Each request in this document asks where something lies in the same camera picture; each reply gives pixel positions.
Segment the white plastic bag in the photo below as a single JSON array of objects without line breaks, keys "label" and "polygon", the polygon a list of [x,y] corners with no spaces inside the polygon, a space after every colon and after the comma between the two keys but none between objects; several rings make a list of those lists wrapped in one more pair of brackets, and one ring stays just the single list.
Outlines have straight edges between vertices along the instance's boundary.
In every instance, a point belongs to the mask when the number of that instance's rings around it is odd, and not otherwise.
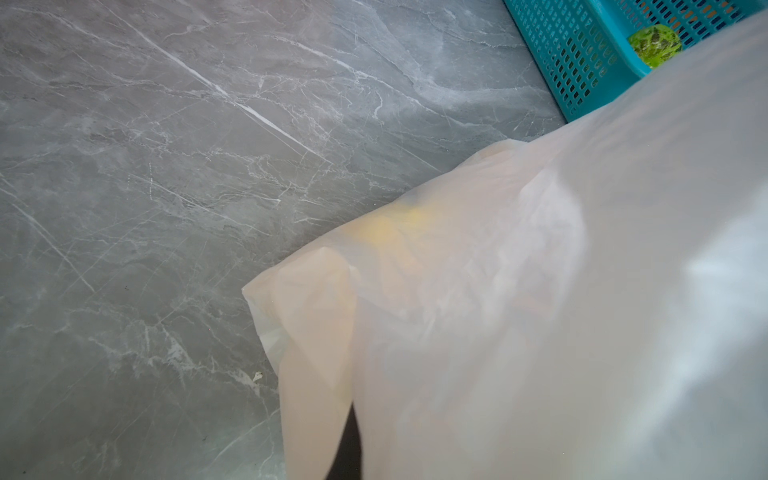
[{"label": "white plastic bag", "polygon": [[392,203],[443,221],[397,250],[353,220],[244,287],[288,478],[351,406],[365,479],[766,477],[765,13]]}]

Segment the green fruit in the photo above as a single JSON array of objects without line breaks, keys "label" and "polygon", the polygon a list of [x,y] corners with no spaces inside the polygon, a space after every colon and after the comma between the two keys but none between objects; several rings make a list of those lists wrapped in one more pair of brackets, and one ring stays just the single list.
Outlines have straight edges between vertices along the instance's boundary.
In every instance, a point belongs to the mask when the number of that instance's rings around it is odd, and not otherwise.
[{"label": "green fruit", "polygon": [[651,69],[658,68],[683,50],[682,40],[672,28],[657,24],[628,37],[635,54]]}]

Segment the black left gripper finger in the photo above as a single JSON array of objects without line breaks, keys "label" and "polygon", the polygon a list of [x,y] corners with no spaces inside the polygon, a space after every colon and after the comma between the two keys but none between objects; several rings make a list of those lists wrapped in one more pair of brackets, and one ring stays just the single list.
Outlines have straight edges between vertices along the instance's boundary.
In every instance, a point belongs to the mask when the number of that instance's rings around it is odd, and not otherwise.
[{"label": "black left gripper finger", "polygon": [[326,480],[361,480],[362,445],[354,406],[349,415],[338,445],[336,456]]}]

